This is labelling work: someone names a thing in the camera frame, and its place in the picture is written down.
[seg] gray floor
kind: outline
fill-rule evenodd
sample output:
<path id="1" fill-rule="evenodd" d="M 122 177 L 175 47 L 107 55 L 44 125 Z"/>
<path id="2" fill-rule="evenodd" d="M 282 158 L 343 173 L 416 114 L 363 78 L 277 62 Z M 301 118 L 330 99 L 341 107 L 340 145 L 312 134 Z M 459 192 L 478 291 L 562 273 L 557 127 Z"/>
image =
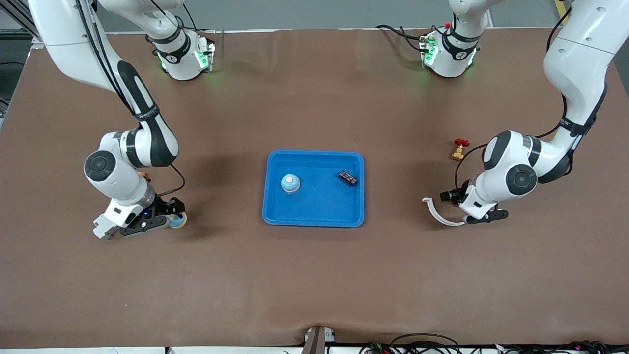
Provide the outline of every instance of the gray floor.
<path id="1" fill-rule="evenodd" d="M 450 21 L 446 0 L 187 0 L 198 28 L 210 30 L 258 30 L 269 28 L 325 29 L 392 26 L 429 27 Z M 190 25 L 182 7 L 173 11 Z M 494 26 L 553 26 L 559 19 L 554 0 L 512 0 L 492 9 Z M 99 9 L 106 31 L 140 29 L 128 20 Z M 0 11 L 0 28 L 14 26 Z M 28 41 L 1 40 L 0 62 L 23 62 Z M 616 65 L 629 92 L 629 44 L 618 52 Z M 0 98 L 10 100 L 19 78 L 19 66 L 0 66 Z"/>

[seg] brown table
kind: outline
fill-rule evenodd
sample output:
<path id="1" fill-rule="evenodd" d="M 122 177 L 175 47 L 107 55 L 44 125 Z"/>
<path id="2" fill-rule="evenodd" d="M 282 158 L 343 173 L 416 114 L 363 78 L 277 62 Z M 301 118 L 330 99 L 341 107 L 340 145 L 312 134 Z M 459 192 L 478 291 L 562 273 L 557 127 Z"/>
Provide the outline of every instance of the brown table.
<path id="1" fill-rule="evenodd" d="M 487 31 L 457 79 L 378 31 L 217 35 L 216 71 L 190 82 L 162 73 L 141 36 L 114 37 L 179 139 L 189 224 L 111 241 L 92 234 L 108 199 L 81 168 L 102 134 L 135 124 L 34 50 L 0 134 L 0 346 L 290 345 L 313 325 L 340 341 L 629 341 L 629 100 L 614 67 L 574 172 L 504 203 L 509 219 L 448 228 L 421 202 L 453 187 L 455 138 L 557 123 L 548 31 Z M 361 153 L 364 224 L 265 224 L 276 149 Z M 460 174 L 480 170 L 476 155 Z M 158 191 L 179 184 L 148 172 Z"/>

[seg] yellow tape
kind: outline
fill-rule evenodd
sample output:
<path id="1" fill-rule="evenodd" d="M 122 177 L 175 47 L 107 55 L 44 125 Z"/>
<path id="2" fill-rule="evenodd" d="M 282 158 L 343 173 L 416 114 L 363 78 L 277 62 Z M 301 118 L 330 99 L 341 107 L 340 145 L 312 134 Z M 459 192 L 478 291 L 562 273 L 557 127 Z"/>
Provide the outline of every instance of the yellow tape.
<path id="1" fill-rule="evenodd" d="M 555 6 L 557 7 L 557 12 L 559 12 L 559 18 L 564 17 L 565 15 L 565 1 L 559 1 L 559 0 L 555 0 Z M 565 24 L 568 22 L 568 17 L 564 18 L 562 25 L 565 26 Z"/>

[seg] blue tray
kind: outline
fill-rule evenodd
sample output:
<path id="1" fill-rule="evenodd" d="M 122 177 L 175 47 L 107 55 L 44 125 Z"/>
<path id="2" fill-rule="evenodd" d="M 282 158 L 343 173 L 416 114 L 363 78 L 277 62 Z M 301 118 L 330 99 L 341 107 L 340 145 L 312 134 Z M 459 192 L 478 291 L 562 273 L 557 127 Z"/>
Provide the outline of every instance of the blue tray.
<path id="1" fill-rule="evenodd" d="M 338 174 L 349 172 L 355 186 Z M 301 180 L 294 193 L 280 182 L 292 173 Z M 271 225 L 358 227 L 365 219 L 365 170 L 355 152 L 278 150 L 269 155 L 262 217 Z"/>

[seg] light blue ball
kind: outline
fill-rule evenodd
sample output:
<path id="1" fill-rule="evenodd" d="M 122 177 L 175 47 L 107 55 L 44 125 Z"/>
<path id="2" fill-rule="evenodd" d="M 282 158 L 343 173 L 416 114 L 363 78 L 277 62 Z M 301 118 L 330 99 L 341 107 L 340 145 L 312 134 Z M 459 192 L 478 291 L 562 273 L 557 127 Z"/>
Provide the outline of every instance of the light blue ball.
<path id="1" fill-rule="evenodd" d="M 301 182 L 299 180 L 299 177 L 295 176 L 292 173 L 289 173 L 285 175 L 284 177 L 282 177 L 281 185 L 282 185 L 282 189 L 285 192 L 293 193 L 299 189 L 299 186 L 301 186 Z"/>

